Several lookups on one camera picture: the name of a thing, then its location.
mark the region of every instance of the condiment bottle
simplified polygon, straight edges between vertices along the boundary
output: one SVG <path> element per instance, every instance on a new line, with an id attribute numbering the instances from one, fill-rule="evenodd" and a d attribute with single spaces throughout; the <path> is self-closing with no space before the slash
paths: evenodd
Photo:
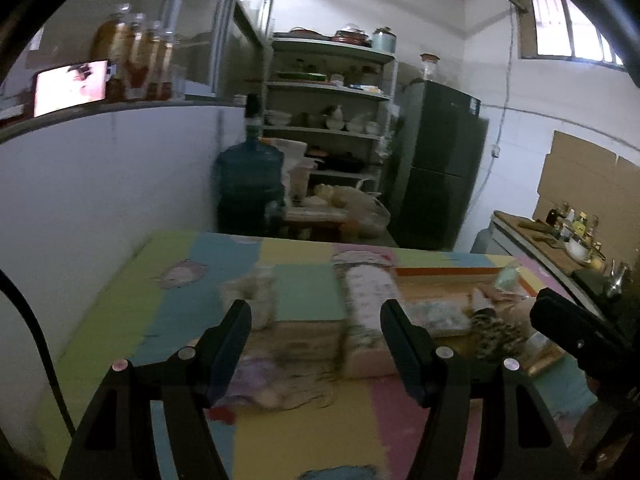
<path id="1" fill-rule="evenodd" d="M 96 31 L 89 52 L 90 59 L 108 59 L 111 63 L 110 78 L 106 83 L 106 97 L 109 102 L 124 101 L 124 63 L 129 53 L 127 37 L 130 33 L 127 23 L 129 4 L 119 4 L 117 12 Z"/>
<path id="2" fill-rule="evenodd" d="M 92 60 L 108 59 L 112 63 L 124 63 L 127 59 L 127 12 L 129 4 L 119 4 L 117 12 L 95 32 L 89 56 Z"/>
<path id="3" fill-rule="evenodd" d="M 546 215 L 545 222 L 549 225 L 555 225 L 556 220 L 558 220 L 558 209 L 556 208 L 556 206 L 553 206 L 549 210 L 549 213 Z"/>
<path id="4" fill-rule="evenodd" d="M 566 218 L 566 216 L 569 214 L 570 208 L 571 206 L 569 206 L 568 202 L 562 202 L 562 208 L 558 211 L 558 216 L 562 218 Z"/>
<path id="5" fill-rule="evenodd" d="M 582 238 L 587 231 L 587 214 L 584 211 L 580 212 L 580 217 L 574 221 L 574 232 Z"/>
<path id="6" fill-rule="evenodd" d="M 575 217 L 574 209 L 569 209 L 569 212 L 567 213 L 566 217 L 560 219 L 561 227 L 560 227 L 559 236 L 565 242 L 568 242 L 571 236 L 573 235 L 572 222 L 574 220 L 574 217 Z"/>
<path id="7" fill-rule="evenodd" d="M 604 262 L 605 257 L 603 256 L 600 248 L 602 247 L 602 243 L 594 242 L 593 249 L 591 250 L 591 257 L 589 261 L 589 265 L 591 269 L 596 270 L 597 272 L 602 272 L 604 270 Z"/>
<path id="8" fill-rule="evenodd" d="M 166 48 L 164 39 L 162 38 L 161 25 L 161 22 L 153 22 L 151 28 L 147 31 L 149 35 L 148 60 L 146 63 L 148 66 L 148 77 L 145 95 L 147 101 L 155 101 L 158 99 L 162 61 Z"/>
<path id="9" fill-rule="evenodd" d="M 160 66 L 160 95 L 159 99 L 166 101 L 172 94 L 172 71 L 171 60 L 174 55 L 175 38 L 174 33 L 168 30 L 164 33 L 164 56 L 162 56 Z"/>
<path id="10" fill-rule="evenodd" d="M 592 242 L 596 236 L 596 229 L 598 228 L 598 224 L 600 223 L 600 219 L 597 215 L 593 215 L 591 217 L 591 221 L 589 222 L 589 228 L 584 234 L 584 241 Z"/>
<path id="11" fill-rule="evenodd" d="M 150 38 L 143 28 L 146 16 L 140 12 L 136 14 L 131 30 L 127 37 L 129 55 L 125 62 L 127 72 L 126 98 L 127 100 L 142 99 L 144 97 L 143 84 L 148 73 L 146 61 Z"/>

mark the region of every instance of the black cable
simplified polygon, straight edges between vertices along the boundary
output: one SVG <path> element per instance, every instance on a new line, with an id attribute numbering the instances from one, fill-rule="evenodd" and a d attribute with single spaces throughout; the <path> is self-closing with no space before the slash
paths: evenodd
<path id="1" fill-rule="evenodd" d="M 511 22 L 511 42 L 509 45 L 509 61 L 507 63 L 507 72 L 506 72 L 506 88 L 505 88 L 505 95 L 504 95 L 504 106 L 502 106 L 502 116 L 500 117 L 500 126 L 498 127 L 498 136 L 496 137 L 494 142 L 494 146 L 497 146 L 498 149 L 500 148 L 500 139 L 502 138 L 502 127 L 504 126 L 504 119 L 507 115 L 507 108 L 509 107 L 509 101 L 511 99 L 511 69 L 513 68 L 513 45 L 515 43 L 514 42 L 515 26 L 513 24 L 513 9 L 510 10 L 509 19 Z M 496 157 L 494 157 L 492 153 L 491 161 L 489 162 L 489 168 L 487 169 L 486 176 L 484 177 L 482 184 L 478 188 L 476 195 L 472 197 L 472 199 L 469 201 L 469 206 L 466 208 L 465 217 L 462 220 L 463 222 L 466 221 L 468 216 L 471 214 L 471 210 L 476 206 L 476 203 L 478 202 L 478 200 L 480 200 L 480 195 L 482 195 L 482 192 L 486 187 L 486 183 L 489 181 L 489 177 L 491 176 L 491 170 L 494 167 L 495 159 Z"/>
<path id="2" fill-rule="evenodd" d="M 31 336 L 33 336 L 33 340 L 36 343 L 36 347 L 38 348 L 38 354 L 40 354 L 42 366 L 44 367 L 47 379 L 49 380 L 49 386 L 51 387 L 53 396 L 56 399 L 60 415 L 62 415 L 62 419 L 65 421 L 69 435 L 73 438 L 76 433 L 76 428 L 74 427 L 74 422 L 71 420 L 71 415 L 69 415 L 69 410 L 66 408 L 65 399 L 62 396 L 62 390 L 60 390 L 56 370 L 53 367 L 53 361 L 51 361 L 51 355 L 49 354 L 49 348 L 47 347 L 47 340 L 42 333 L 40 324 L 38 323 L 33 310 L 31 310 L 29 303 L 24 299 L 24 296 L 14 285 L 14 282 L 12 282 L 9 277 L 2 272 L 2 270 L 0 270 L 0 292 L 2 292 L 9 301 L 14 304 L 14 307 L 18 312 L 20 312 L 24 322 L 27 324 L 27 327 L 31 332 Z"/>

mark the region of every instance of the cardboard box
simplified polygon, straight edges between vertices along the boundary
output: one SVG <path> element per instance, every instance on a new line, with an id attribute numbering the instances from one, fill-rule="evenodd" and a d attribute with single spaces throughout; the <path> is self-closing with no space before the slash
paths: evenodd
<path id="1" fill-rule="evenodd" d="M 568 202 L 597 215 L 596 240 L 607 261 L 635 264 L 640 251 L 640 168 L 592 142 L 555 132 L 538 185 L 534 218 Z"/>

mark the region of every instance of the refrigerator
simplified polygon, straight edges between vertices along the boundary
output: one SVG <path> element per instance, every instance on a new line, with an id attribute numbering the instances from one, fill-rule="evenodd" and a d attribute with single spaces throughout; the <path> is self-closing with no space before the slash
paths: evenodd
<path id="1" fill-rule="evenodd" d="M 399 99 L 399 130 L 385 165 L 389 232 L 403 248 L 451 250 L 469 203 L 484 147 L 480 101 L 417 80 Z"/>

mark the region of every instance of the lid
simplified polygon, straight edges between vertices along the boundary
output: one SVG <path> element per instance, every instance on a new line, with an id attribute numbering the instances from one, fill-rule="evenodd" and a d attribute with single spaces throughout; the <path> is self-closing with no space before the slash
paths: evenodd
<path id="1" fill-rule="evenodd" d="M 339 30 L 343 30 L 345 32 L 357 32 L 359 34 L 364 34 L 364 30 L 362 30 L 361 28 L 358 28 L 358 26 L 355 23 L 347 23 L 343 28 Z"/>
<path id="2" fill-rule="evenodd" d="M 154 38 L 160 38 L 160 36 L 162 36 L 162 22 L 155 20 L 151 24 L 151 27 L 149 27 L 149 31 L 152 33 Z"/>
<path id="3" fill-rule="evenodd" d="M 380 27 L 380 28 L 377 28 L 373 33 L 388 34 L 390 36 L 393 36 L 394 38 L 396 37 L 396 35 L 391 32 L 391 27 Z"/>
<path id="4" fill-rule="evenodd" d="M 423 61 L 431 61 L 431 62 L 440 60 L 440 58 L 435 54 L 420 54 L 420 58 L 422 58 Z"/>

